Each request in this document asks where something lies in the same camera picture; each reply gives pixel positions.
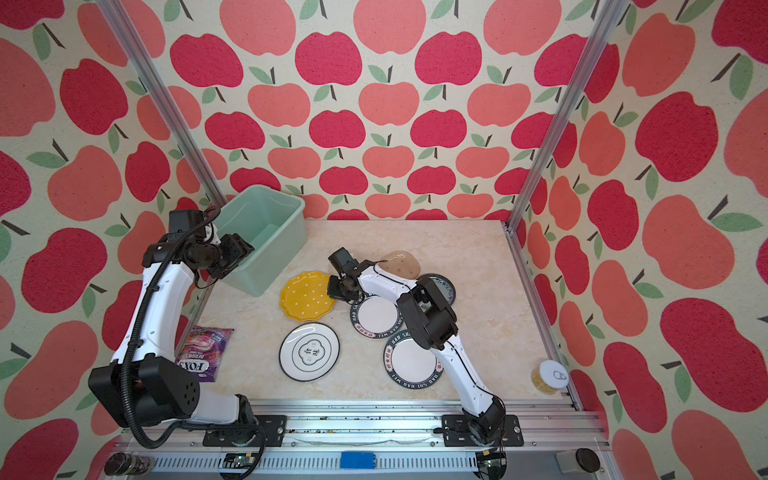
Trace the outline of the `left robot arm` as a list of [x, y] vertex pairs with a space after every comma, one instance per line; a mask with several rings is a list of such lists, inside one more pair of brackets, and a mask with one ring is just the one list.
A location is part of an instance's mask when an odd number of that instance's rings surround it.
[[145, 428], [172, 421], [237, 425], [247, 421], [240, 395], [202, 389], [176, 362], [176, 332], [188, 290], [202, 271], [216, 282], [253, 247], [237, 234], [219, 235], [219, 209], [173, 210], [169, 231], [142, 257], [142, 287], [131, 322], [110, 363], [91, 371], [88, 387], [112, 419], [145, 441]]

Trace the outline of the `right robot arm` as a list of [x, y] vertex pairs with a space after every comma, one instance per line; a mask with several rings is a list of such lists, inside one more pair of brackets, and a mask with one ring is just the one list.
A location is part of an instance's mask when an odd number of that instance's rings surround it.
[[353, 305], [378, 296], [397, 306], [415, 343], [430, 351], [451, 379], [473, 440], [496, 447], [505, 433], [503, 400], [481, 380], [463, 347], [458, 320], [451, 303], [435, 281], [423, 275], [406, 279], [383, 269], [379, 261], [356, 260], [340, 248], [328, 257], [336, 273], [327, 293]]

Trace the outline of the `yellow polka dot plate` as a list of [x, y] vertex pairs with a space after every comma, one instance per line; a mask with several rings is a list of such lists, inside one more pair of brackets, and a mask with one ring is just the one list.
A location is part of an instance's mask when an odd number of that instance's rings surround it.
[[329, 314], [336, 301], [327, 292], [330, 276], [320, 271], [301, 273], [290, 279], [280, 294], [280, 308], [289, 319], [318, 321]]

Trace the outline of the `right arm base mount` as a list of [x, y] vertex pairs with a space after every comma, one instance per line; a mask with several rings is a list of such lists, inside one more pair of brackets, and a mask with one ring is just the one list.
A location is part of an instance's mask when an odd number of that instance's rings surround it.
[[434, 433], [442, 435], [446, 447], [522, 447], [525, 444], [518, 417], [506, 415], [489, 429], [465, 415], [443, 415]]

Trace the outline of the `mint green plastic bin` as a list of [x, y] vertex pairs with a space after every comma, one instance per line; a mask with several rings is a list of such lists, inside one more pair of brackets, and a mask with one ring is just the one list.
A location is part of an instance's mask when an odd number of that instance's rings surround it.
[[217, 233], [238, 234], [254, 251], [223, 282], [261, 296], [307, 242], [305, 201], [264, 185], [252, 185], [223, 208]]

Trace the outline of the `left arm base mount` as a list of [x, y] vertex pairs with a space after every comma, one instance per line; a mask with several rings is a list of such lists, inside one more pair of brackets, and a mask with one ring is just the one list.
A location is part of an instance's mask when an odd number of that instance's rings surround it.
[[280, 447], [286, 432], [285, 415], [256, 415], [254, 424], [215, 425], [202, 444], [218, 448]]

